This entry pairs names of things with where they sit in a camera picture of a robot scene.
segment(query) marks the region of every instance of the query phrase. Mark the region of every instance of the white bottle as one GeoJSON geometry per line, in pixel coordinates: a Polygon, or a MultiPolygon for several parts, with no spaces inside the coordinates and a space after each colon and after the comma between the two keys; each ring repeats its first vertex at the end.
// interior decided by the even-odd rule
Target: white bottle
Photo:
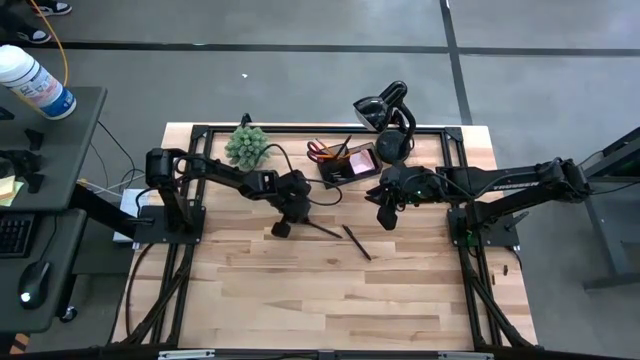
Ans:
{"type": "Polygon", "coordinates": [[[76,108],[75,96],[16,46],[0,47],[0,83],[47,119],[64,119],[76,108]]]}

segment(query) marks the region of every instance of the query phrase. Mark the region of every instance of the pen holder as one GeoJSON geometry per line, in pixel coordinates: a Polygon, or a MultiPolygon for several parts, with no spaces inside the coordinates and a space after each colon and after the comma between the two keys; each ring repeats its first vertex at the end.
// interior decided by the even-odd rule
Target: pen holder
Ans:
{"type": "MultiPolygon", "coordinates": [[[[335,145],[329,149],[335,154],[340,150],[341,146],[341,144],[335,145]]],[[[347,149],[347,154],[341,155],[348,154],[353,155],[342,159],[328,159],[319,163],[318,170],[322,180],[341,186],[380,174],[382,171],[382,161],[378,158],[373,143],[347,149]]],[[[328,184],[324,186],[327,189],[331,188],[328,184]]]]}

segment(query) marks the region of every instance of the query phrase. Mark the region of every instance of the shoe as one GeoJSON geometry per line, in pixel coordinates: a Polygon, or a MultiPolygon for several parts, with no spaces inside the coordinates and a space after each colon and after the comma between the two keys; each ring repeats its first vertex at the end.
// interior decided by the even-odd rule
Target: shoe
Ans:
{"type": "Polygon", "coordinates": [[[32,44],[44,44],[51,40],[51,35],[36,28],[24,28],[22,31],[16,32],[16,35],[32,44]]]}
{"type": "MultiPolygon", "coordinates": [[[[38,5],[38,8],[44,16],[67,15],[71,10],[73,10],[71,5],[58,1],[51,1],[50,3],[47,3],[47,5],[38,5]]],[[[38,10],[33,6],[31,6],[31,10],[36,14],[36,16],[40,16],[38,10]]]]}

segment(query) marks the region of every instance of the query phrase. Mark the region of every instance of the bottle label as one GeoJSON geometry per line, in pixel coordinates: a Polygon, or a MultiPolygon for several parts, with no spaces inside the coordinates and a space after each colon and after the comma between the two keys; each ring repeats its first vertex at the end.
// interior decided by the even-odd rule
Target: bottle label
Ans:
{"type": "Polygon", "coordinates": [[[26,83],[11,88],[12,91],[38,107],[45,116],[65,114],[73,105],[74,96],[49,72],[38,64],[38,71],[26,83]]]}

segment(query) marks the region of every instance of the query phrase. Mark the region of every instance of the keyboard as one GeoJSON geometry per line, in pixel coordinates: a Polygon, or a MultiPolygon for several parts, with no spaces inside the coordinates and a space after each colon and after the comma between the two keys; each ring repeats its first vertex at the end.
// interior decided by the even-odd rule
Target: keyboard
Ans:
{"type": "Polygon", "coordinates": [[[29,256],[35,233],[35,214],[0,214],[0,259],[29,256]]]}

